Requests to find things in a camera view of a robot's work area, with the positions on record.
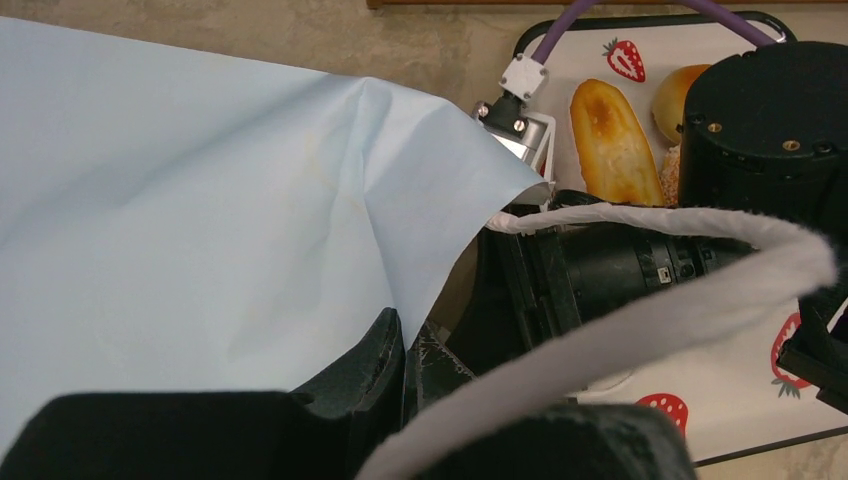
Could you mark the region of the orange bagel fake bread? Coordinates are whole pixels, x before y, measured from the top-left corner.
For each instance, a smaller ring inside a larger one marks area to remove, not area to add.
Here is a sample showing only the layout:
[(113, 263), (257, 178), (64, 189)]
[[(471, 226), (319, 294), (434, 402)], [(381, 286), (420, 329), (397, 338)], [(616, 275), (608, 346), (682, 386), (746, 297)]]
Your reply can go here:
[(695, 80), (710, 64), (696, 64), (678, 68), (667, 75), (659, 84), (651, 102), (654, 123), (661, 134), (672, 144), (679, 144), (683, 124), (686, 96)]

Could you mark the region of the light blue paper bag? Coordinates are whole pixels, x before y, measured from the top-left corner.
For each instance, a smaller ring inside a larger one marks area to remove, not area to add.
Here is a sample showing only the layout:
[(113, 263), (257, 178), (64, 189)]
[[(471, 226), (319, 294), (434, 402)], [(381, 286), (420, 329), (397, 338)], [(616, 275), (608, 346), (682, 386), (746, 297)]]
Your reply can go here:
[(595, 204), (441, 98), (17, 19), (1, 22), (1, 463), (51, 400), (289, 392), (394, 309), (405, 352), (481, 229), (621, 222), (754, 254), (550, 341), (425, 408), (357, 479), (409, 479), (583, 386), (834, 284), (774, 218)]

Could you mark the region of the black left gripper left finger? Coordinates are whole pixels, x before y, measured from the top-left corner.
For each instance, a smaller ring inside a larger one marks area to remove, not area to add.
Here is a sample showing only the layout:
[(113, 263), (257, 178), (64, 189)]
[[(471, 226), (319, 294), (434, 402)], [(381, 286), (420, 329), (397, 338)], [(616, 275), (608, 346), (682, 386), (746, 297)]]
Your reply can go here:
[(351, 479), (400, 421), (398, 313), (283, 391), (80, 393), (26, 424), (5, 479)]

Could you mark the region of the long fake baguette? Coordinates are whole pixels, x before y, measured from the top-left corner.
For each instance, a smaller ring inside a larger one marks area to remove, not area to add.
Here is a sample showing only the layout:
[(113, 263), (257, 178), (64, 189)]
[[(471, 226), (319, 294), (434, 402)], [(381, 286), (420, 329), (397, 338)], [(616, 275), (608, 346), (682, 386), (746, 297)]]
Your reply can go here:
[(613, 203), (665, 204), (647, 137), (618, 88), (585, 80), (574, 91), (569, 115), (589, 194)]

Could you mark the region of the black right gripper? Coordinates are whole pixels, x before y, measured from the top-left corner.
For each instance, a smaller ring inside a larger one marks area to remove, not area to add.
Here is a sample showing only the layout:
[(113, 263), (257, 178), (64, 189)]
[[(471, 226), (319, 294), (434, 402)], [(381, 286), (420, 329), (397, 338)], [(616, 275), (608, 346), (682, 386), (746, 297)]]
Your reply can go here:
[[(773, 214), (847, 245), (847, 49), (772, 45), (728, 57), (686, 96), (684, 207)], [(486, 233), (451, 350), (485, 373), (544, 341), (737, 260), (736, 240), (617, 223), (536, 236)]]

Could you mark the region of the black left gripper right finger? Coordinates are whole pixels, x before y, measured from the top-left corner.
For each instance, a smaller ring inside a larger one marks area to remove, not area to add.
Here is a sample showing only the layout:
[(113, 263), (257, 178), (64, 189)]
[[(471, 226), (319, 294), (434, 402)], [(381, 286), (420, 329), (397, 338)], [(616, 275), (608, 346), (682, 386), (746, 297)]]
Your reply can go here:
[(423, 479), (694, 479), (681, 434), (641, 406), (560, 402), (476, 441)]

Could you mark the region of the pink sugared fake donut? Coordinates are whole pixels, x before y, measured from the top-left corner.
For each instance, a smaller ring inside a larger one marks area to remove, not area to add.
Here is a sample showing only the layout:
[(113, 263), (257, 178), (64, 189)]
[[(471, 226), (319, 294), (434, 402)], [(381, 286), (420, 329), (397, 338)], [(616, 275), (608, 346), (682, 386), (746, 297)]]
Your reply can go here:
[(662, 192), (667, 205), (675, 206), (679, 198), (680, 146), (671, 147), (665, 154), (659, 173)]

